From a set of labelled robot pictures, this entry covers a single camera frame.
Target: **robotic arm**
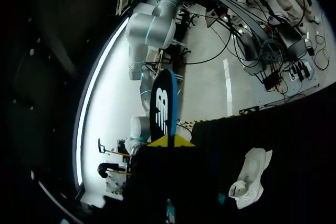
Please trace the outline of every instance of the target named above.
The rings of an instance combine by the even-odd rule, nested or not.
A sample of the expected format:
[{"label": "robotic arm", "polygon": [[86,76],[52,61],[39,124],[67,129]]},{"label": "robotic arm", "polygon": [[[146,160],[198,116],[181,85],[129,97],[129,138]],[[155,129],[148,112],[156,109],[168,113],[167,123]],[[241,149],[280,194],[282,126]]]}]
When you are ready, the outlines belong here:
[{"label": "robotic arm", "polygon": [[131,119],[131,135],[125,142],[130,155],[135,155],[150,137],[149,109],[154,79],[150,70],[144,67],[148,47],[166,49],[171,44],[176,30],[175,18],[181,2],[182,0],[159,0],[151,15],[133,14],[126,27],[126,37],[130,44],[129,78],[141,80],[141,103],[146,115],[133,116]]}]

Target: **black wall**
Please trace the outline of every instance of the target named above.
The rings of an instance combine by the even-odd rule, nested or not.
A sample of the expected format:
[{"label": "black wall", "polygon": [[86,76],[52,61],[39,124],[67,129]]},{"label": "black wall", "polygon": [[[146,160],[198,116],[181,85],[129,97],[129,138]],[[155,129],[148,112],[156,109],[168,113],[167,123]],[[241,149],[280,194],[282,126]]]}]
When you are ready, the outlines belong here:
[{"label": "black wall", "polygon": [[93,63],[129,15],[115,17],[116,5],[117,0],[3,1],[8,50],[2,163],[16,174],[8,176],[8,184],[26,200],[32,197],[26,183],[32,167],[60,178],[67,197],[77,193],[72,166],[77,108]]}]

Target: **white floor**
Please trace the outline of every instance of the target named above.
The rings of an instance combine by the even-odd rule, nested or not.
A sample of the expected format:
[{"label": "white floor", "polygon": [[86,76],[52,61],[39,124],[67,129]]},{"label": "white floor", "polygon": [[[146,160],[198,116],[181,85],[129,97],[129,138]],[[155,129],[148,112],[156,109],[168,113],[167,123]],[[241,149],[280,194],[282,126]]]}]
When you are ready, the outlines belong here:
[{"label": "white floor", "polygon": [[[281,10],[276,0],[267,1],[274,11]],[[249,9],[251,12],[265,19],[263,13],[255,9],[258,6],[253,1],[251,7],[254,7]],[[295,7],[297,10],[301,10],[296,3]],[[326,71],[317,70],[315,72],[320,79],[320,87],[311,89],[306,94],[316,92],[336,81],[336,74],[334,74],[336,59],[333,54],[336,47],[335,38],[331,26],[325,14],[322,14],[316,0],[313,0],[313,9],[322,22],[317,25],[304,20],[303,22],[308,30],[304,37],[308,36],[314,47],[316,46],[315,35],[325,37],[327,42],[325,54],[330,58],[330,64]],[[205,15],[205,8],[195,5],[191,7],[190,12]],[[219,23],[213,24],[212,27],[224,42],[227,42],[229,31]],[[223,42],[214,31],[206,28],[204,17],[196,20],[196,26],[188,31],[183,43],[192,51],[187,56],[188,63],[210,59],[224,47]],[[234,51],[232,39],[228,48]],[[316,62],[321,67],[327,64],[322,51],[317,55]],[[187,122],[217,119],[237,114],[241,109],[258,105],[250,79],[251,76],[243,70],[242,64],[228,50],[225,50],[219,57],[210,62],[186,66],[183,92],[181,92],[183,102],[180,109],[180,119]],[[182,134],[185,136],[187,134],[185,131],[185,129],[180,129],[180,134],[183,132]]]}]

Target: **sneaker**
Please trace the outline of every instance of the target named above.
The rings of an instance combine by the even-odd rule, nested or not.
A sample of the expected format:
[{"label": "sneaker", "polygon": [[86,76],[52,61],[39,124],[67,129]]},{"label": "sneaker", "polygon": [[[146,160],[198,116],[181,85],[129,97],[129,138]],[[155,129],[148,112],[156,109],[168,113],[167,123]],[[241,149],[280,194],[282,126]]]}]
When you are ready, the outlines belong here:
[{"label": "sneaker", "polygon": [[309,22],[314,22],[319,25],[321,23],[321,20],[315,16],[315,18],[313,20],[309,20]]},{"label": "sneaker", "polygon": [[304,26],[303,23],[301,23],[299,26],[298,26],[298,29],[300,31],[300,33],[302,33],[303,35],[305,35],[307,33],[307,29],[306,27]]},{"label": "sneaker", "polygon": [[260,180],[262,173],[268,167],[272,158],[272,151],[266,152],[262,148],[252,148],[245,155],[243,168],[230,190],[229,197],[236,200],[238,209],[256,202],[264,192]]}]

